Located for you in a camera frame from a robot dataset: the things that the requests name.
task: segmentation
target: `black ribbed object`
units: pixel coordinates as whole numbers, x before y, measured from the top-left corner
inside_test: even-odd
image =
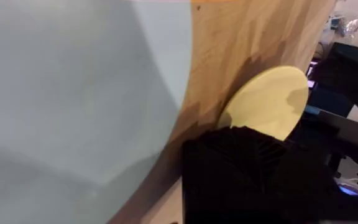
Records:
[[[304,223],[352,210],[317,151],[249,128],[183,145],[185,224]]]

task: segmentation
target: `black object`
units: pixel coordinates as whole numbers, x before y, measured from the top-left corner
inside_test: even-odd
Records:
[[[343,94],[343,97],[340,97],[339,100],[330,101],[336,104],[334,106],[336,110],[346,113],[347,110],[349,111],[347,109],[349,102],[351,105],[356,104],[358,106],[358,47],[335,43],[327,59],[315,66],[310,75],[310,80],[316,81],[321,86],[320,88],[331,91],[332,96]],[[321,109],[336,113],[336,111],[332,111],[332,106],[316,105],[315,102],[316,100],[313,100],[310,103],[313,106],[321,106]]]
[[[330,146],[336,150],[327,133],[335,130],[316,131],[322,142],[313,142],[306,136],[324,124],[308,121],[285,142],[224,128],[184,143],[185,223],[358,220],[358,197],[342,193],[326,165]]]

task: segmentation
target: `round yellow plate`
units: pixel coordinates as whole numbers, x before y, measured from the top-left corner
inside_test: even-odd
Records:
[[[271,68],[249,80],[231,98],[218,128],[247,126],[283,141],[299,121],[307,99],[307,79],[301,70]]]

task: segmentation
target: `light wood panel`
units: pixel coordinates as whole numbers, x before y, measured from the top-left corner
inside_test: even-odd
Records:
[[[334,0],[195,1],[190,79],[176,125],[149,176],[110,223],[181,223],[180,181],[156,203],[180,176],[181,143],[211,129],[228,99],[259,72],[277,65],[306,70],[333,6]]]

